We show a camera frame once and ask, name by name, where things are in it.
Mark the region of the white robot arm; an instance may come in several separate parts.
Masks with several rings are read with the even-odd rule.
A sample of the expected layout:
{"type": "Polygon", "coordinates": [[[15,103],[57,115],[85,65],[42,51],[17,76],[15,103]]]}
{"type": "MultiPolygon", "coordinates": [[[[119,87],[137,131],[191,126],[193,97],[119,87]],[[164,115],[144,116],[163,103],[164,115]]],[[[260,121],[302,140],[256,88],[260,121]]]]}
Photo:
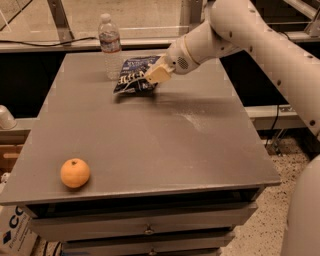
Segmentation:
{"type": "MultiPolygon", "coordinates": [[[[180,37],[148,69],[161,83],[235,48],[246,51],[314,136],[320,135],[320,60],[271,29],[250,0],[215,0],[207,20],[180,37]]],[[[320,256],[320,155],[291,196],[281,256],[320,256]]]]}

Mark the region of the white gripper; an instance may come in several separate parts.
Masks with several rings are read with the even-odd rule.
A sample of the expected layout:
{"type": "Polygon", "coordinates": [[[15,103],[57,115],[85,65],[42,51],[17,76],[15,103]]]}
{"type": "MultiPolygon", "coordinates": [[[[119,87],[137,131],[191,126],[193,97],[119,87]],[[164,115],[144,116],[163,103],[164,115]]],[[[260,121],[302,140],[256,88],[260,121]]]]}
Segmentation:
{"type": "Polygon", "coordinates": [[[162,83],[176,74],[187,74],[200,66],[201,48],[198,40],[189,34],[173,42],[167,50],[167,56],[161,55],[144,75],[149,83],[162,83]]]}

